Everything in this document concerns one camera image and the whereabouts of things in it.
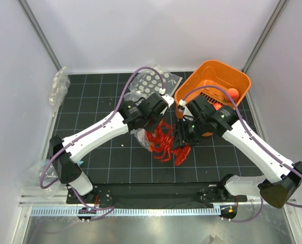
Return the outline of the orange zip top bag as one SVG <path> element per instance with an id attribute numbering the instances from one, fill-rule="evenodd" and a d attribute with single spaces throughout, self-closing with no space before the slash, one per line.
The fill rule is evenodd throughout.
<path id="1" fill-rule="evenodd" d="M 126 102 L 132 101 L 132 102 L 134 103 L 134 105 L 137 106 L 137 108 L 138 108 L 138 105 L 139 105 L 143 100 L 145 100 L 145 99 L 147 99 L 147 98 L 140 97 L 140 98 L 138 99 L 137 97 L 132 96 L 132 95 L 130 94 L 130 92 L 128 92 L 127 94 L 124 95 L 124 100 L 125 100 Z M 141 127 L 138 126 L 138 127 L 136 127 L 136 128 L 133 128 L 133 135 L 135 136 L 135 138 L 137 139 L 138 143 L 139 143 L 142 147 L 144 147 L 144 148 L 145 148 L 146 150 L 148 150 L 148 151 L 151 151 L 151 149 L 149 148 L 150 143 L 149 143 L 149 141 L 148 141 L 148 139 L 147 139 L 147 136 L 146 136 L 146 130 L 144 129 L 144 126 L 145 126 L 145 124 L 146 124 L 146 119 L 144 118 L 142 112 L 141 112 L 141 115 L 142 115 L 142 119 L 143 119 L 143 124 L 142 124 Z"/>

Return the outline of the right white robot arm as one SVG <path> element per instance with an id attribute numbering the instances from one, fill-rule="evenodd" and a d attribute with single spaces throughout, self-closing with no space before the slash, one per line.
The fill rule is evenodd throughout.
<path id="1" fill-rule="evenodd" d="M 192 145 L 205 133 L 212 133 L 238 148 L 262 172 L 262 176 L 227 176 L 217 188 L 217 196 L 229 201 L 236 195 L 261 197 L 275 208 L 288 204 L 302 182 L 302 162 L 292 162 L 279 154 L 247 125 L 240 113 L 223 105 L 214 105 L 199 95 L 178 109 L 183 118 L 177 121 L 176 146 Z"/>

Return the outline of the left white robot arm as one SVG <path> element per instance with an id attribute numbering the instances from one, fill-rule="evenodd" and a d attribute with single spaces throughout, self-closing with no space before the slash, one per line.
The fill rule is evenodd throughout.
<path id="1" fill-rule="evenodd" d="M 154 132 L 173 103 L 173 97 L 159 93 L 142 97 L 136 102 L 123 101 L 107 117 L 87 129 L 63 139 L 52 137 L 48 157 L 60 182 L 75 189 L 84 203 L 94 201 L 96 191 L 92 181 L 78 162 L 100 145 L 120 135 L 139 129 Z"/>

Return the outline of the red toy lobster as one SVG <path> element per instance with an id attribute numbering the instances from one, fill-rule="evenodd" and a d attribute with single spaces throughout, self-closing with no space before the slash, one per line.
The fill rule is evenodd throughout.
<path id="1" fill-rule="evenodd" d="M 155 128 L 154 132 L 146 132 L 147 139 L 150 143 L 149 148 L 156 153 L 162 153 L 160 156 L 154 156 L 161 162 L 167 162 L 172 159 L 172 155 L 176 157 L 175 166 L 180 166 L 189 155 L 191 147 L 189 145 L 172 149 L 174 137 L 172 136 L 173 127 L 163 120 Z"/>

